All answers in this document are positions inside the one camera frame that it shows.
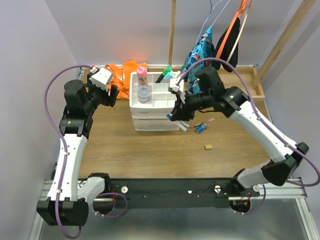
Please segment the blue capped white marker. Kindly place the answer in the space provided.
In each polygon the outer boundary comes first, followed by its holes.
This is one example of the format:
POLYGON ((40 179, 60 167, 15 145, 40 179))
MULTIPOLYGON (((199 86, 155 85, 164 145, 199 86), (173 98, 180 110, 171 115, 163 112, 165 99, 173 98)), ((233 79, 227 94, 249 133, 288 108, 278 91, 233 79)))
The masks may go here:
POLYGON ((181 124, 181 121, 179 120, 171 120, 172 116, 171 114, 167 114, 166 117, 171 121, 173 122, 175 125, 177 125, 181 130, 183 130, 184 132, 187 132, 188 131, 188 128, 187 127, 184 127, 182 124, 181 124))

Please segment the white plastic drawer organizer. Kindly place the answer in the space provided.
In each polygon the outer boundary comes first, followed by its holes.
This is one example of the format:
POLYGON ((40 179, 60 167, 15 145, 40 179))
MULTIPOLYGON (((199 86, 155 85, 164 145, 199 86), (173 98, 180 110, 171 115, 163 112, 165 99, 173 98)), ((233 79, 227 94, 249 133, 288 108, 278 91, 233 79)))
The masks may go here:
POLYGON ((169 83, 156 83, 160 72, 148 72, 146 79, 150 91, 150 99, 146 103, 138 99, 138 77, 133 72, 130 75, 129 107, 133 126, 141 132, 178 131, 179 127, 167 117, 175 105, 176 96, 168 91, 169 83))

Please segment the light blue highlighter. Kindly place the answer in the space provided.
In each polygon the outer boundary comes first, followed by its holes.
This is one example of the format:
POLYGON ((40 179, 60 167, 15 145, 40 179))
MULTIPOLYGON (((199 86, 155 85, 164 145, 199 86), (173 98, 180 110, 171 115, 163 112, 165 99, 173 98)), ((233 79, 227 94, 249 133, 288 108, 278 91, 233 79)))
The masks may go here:
POLYGON ((161 83, 168 83, 174 76, 174 73, 172 71, 168 72, 163 79, 161 80, 161 83))

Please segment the clear jar of paperclips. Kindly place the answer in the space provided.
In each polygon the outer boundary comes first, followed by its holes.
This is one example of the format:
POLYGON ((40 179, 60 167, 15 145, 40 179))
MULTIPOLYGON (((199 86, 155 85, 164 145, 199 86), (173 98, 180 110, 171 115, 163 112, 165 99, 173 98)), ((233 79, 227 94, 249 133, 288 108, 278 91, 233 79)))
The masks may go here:
POLYGON ((151 92, 148 86, 139 86, 137 89, 137 100, 145 104, 151 100, 151 92))

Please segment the black green highlighter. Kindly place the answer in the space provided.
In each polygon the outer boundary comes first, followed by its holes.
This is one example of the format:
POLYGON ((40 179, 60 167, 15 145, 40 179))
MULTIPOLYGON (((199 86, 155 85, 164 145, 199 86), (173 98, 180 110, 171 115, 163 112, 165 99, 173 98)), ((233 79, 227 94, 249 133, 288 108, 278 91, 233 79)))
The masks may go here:
POLYGON ((154 82, 155 84, 160 83, 164 77, 167 75, 167 73, 170 71, 170 69, 168 67, 166 67, 163 72, 159 75, 159 77, 156 79, 156 81, 154 82))

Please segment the pink capped pen tube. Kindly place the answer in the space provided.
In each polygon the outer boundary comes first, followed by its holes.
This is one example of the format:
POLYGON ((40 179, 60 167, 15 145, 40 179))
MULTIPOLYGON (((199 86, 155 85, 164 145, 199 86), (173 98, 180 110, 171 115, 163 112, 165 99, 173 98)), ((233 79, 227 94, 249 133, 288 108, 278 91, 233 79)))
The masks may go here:
POLYGON ((136 74, 138 87, 148 87, 149 83, 147 80, 147 68, 144 66, 138 66, 136 69, 136 74))

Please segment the black capped white marker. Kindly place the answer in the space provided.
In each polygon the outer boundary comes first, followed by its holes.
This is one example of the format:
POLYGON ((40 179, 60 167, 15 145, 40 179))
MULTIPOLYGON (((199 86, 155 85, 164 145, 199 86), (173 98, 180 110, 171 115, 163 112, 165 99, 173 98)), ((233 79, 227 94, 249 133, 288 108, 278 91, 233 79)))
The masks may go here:
POLYGON ((184 122, 184 121, 180 121, 180 123, 186 128, 190 127, 190 125, 188 123, 184 122))

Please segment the purple capped white marker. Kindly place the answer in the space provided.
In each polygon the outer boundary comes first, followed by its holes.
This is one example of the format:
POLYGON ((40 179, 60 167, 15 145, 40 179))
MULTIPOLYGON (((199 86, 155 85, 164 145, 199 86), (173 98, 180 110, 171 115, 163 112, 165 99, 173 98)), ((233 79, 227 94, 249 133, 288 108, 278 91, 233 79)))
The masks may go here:
POLYGON ((174 79, 177 79, 177 78, 180 76, 180 74, 181 74, 181 71, 178 70, 178 71, 174 74, 173 78, 174 78, 174 79))

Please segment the peach capped white marker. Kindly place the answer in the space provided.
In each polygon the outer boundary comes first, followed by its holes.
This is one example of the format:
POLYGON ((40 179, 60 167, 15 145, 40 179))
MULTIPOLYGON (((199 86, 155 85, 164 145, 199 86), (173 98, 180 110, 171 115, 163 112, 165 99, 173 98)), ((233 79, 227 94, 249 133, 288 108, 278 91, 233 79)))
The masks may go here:
POLYGON ((180 75, 181 75, 182 73, 184 73, 184 72, 186 71, 186 66, 183 65, 183 66, 179 69, 179 71, 181 71, 180 75))

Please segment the teal capped white marker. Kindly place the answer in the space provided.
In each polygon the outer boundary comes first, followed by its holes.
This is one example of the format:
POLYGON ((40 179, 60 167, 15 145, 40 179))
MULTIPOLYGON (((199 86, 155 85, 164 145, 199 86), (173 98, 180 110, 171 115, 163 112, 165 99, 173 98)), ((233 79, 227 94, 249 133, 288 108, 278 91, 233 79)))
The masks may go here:
POLYGON ((173 71, 172 66, 170 64, 167 65, 166 71, 168 73, 173 71))

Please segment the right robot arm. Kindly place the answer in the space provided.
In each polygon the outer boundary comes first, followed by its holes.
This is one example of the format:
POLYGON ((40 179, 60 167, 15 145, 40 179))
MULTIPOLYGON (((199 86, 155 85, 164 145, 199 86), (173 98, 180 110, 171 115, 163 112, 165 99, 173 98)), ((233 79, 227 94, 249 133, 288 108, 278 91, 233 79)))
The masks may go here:
POLYGON ((200 87, 196 94, 188 94, 178 79, 170 80, 168 90, 176 96, 170 120, 189 121, 196 111, 213 108, 241 125, 263 146, 269 160, 238 171, 229 184, 234 195, 241 196, 258 184, 283 186, 300 165, 300 154, 306 154, 309 147, 286 137, 275 126, 267 128, 269 120, 263 115, 257 116, 259 111, 252 109, 249 96, 237 86, 226 88, 215 68, 203 68, 195 76, 200 87))

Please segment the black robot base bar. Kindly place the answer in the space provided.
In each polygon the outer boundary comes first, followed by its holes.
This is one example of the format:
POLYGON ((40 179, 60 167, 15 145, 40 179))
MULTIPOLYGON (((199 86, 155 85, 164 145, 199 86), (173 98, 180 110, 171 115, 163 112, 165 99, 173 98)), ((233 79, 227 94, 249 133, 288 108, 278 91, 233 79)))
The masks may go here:
POLYGON ((104 176, 103 193, 111 202, 96 201, 96 209, 229 208, 232 201, 260 195, 254 185, 243 188, 231 178, 110 178, 104 176))

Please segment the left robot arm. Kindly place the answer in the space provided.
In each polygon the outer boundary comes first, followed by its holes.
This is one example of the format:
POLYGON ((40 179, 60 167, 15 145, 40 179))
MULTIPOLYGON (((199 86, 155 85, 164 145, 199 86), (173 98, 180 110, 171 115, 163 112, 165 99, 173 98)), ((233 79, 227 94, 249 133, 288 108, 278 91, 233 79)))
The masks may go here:
POLYGON ((89 206, 99 196, 112 191, 107 173, 92 173, 79 188, 78 176, 85 147, 93 125, 93 114, 99 105, 113 107, 119 90, 115 85, 102 89, 92 82, 71 80, 64 85, 65 108, 60 120, 60 152, 53 183, 45 200, 37 203, 36 211, 50 226, 85 225, 89 206))

